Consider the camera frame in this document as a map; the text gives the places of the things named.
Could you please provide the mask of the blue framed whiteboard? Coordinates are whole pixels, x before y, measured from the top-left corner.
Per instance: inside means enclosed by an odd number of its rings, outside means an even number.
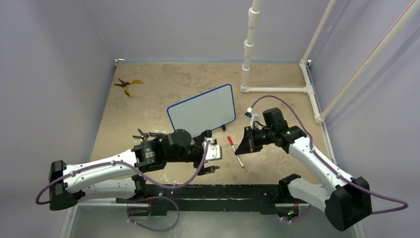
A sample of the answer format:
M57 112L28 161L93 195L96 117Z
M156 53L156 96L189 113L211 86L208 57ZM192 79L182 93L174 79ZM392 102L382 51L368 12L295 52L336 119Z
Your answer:
M166 109L174 130L183 129L192 137L215 130L236 120L231 84L224 84Z

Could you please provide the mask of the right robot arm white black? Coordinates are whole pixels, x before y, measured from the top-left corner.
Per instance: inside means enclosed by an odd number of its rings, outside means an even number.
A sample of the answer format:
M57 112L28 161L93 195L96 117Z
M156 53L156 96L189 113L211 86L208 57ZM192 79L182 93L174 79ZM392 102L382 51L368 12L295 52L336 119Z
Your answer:
M300 175L292 174L279 181L273 201L289 202L299 199L324 212L330 224L344 231L373 214L369 183L354 178L332 163L312 145L311 137L298 126L289 127L279 108L263 112L265 124L259 115L247 108L245 117L250 125L244 128L244 136L235 154L250 154L274 144L302 163L320 184L313 184Z

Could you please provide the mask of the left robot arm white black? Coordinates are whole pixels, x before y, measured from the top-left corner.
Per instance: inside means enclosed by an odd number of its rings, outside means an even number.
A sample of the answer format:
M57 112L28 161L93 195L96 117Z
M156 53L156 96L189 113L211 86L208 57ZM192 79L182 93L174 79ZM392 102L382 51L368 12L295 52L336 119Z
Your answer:
M193 177L214 173L218 167L205 167L209 161L222 159L222 147L206 130L197 137L183 129L173 133L142 133L141 143L120 154L89 162L70 165L62 160L51 164L49 200L51 211L64 210L79 202L100 198L117 198L141 203L151 194L149 181L164 189L187 186L193 178L179 185L160 184L146 176L165 168L167 163L192 163Z

